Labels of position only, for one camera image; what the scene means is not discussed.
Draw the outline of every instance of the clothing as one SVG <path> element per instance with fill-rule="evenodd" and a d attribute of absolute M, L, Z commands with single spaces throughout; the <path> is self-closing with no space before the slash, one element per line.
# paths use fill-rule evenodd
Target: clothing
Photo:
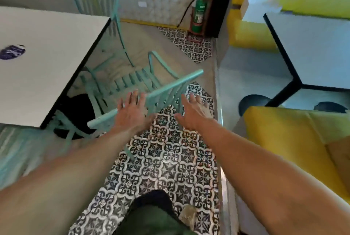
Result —
<path fill-rule="evenodd" d="M 113 235 L 195 235 L 175 212 L 167 193 L 153 190 L 136 198 Z"/>

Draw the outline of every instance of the white paper bag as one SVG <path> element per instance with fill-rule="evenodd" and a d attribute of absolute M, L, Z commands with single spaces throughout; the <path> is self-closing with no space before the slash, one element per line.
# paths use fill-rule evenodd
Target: white paper bag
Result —
<path fill-rule="evenodd" d="M 265 23 L 265 13 L 278 13 L 281 9 L 277 0 L 244 0 L 240 12 L 243 21 Z"/>

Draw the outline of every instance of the black table edge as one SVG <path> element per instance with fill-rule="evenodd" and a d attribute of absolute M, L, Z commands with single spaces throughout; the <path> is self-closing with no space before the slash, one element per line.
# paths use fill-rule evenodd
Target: black table edge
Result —
<path fill-rule="evenodd" d="M 293 66 L 293 63 L 291 62 L 286 50 L 284 49 L 280 39 L 278 38 L 278 35 L 275 31 L 275 29 L 273 28 L 270 20 L 269 20 L 269 17 L 267 16 L 267 14 L 265 13 L 264 15 L 264 20 L 266 22 L 266 25 L 268 26 L 271 34 L 272 34 L 272 37 L 278 47 L 278 50 L 280 51 L 287 67 L 288 67 L 288 70 L 289 72 L 291 73 L 292 77 L 293 77 L 293 81 L 296 82 L 296 83 L 299 83 L 300 84 L 300 88 L 303 88 L 303 89 L 315 89 L 315 90 L 320 90 L 320 91 L 350 91 L 350 89 L 345 89 L 345 88 L 335 88 L 335 87 L 325 87 L 325 86 L 317 86 L 317 85 L 308 85 L 308 84 L 303 84 L 298 73 L 296 72 L 294 66 Z"/>
<path fill-rule="evenodd" d="M 68 81 L 67 85 L 64 87 L 63 91 L 61 92 L 60 96 L 57 98 L 56 102 L 52 106 L 52 108 L 49 111 L 49 113 L 46 115 L 44 121 L 41 123 L 40 129 L 45 129 L 46 126 L 49 124 L 49 122 L 51 121 L 53 115 L 55 114 L 56 109 L 58 108 L 58 106 L 59 106 L 59 104 L 61 102 L 61 99 L 64 96 L 67 95 L 68 90 L 73 85 L 74 81 L 76 80 L 76 78 L 78 77 L 79 73 L 81 72 L 81 70 L 85 66 L 87 60 L 90 58 L 90 55 L 95 50 L 97 44 L 99 43 L 100 39 L 102 38 L 103 34 L 105 33 L 105 31 L 107 30 L 107 28 L 108 28 L 108 26 L 110 24 L 111 24 L 111 19 L 109 18 L 108 21 L 106 22 L 106 25 L 101 30 L 100 34 L 98 35 L 98 37 L 96 38 L 94 43 L 91 45 L 89 51 L 86 53 L 84 59 L 81 61 L 80 65 L 77 67 L 77 70 L 74 72 L 74 74 L 72 75 L 71 79 Z"/>

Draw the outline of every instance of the tabletop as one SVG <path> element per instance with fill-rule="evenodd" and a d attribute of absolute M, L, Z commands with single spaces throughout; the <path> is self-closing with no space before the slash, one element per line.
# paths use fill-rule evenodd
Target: tabletop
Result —
<path fill-rule="evenodd" d="M 0 123 L 40 127 L 108 17 L 0 7 Z"/>
<path fill-rule="evenodd" d="M 302 84 L 350 89 L 350 21 L 284 13 L 265 19 Z"/>

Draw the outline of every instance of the snowflake tile pattern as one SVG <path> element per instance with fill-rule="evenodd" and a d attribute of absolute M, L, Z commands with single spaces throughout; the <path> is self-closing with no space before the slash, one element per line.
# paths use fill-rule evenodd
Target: snowflake tile pattern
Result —
<path fill-rule="evenodd" d="M 197 83 L 193 92 L 208 102 L 213 99 Z M 111 235 L 123 220 L 132 201 L 155 189 L 164 190 L 180 214 L 187 204 L 198 210 L 195 232 L 219 233 L 218 173 L 214 153 L 198 133 L 179 130 L 175 109 L 162 109 L 151 129 L 135 136 L 128 147 L 135 161 L 121 152 L 110 174 L 88 208 L 72 225 L 68 235 Z"/>
<path fill-rule="evenodd" d="M 193 43 L 186 39 L 187 32 L 179 29 L 158 27 L 158 29 L 189 58 L 199 64 L 211 57 L 211 42 L 204 38 L 202 43 Z"/>

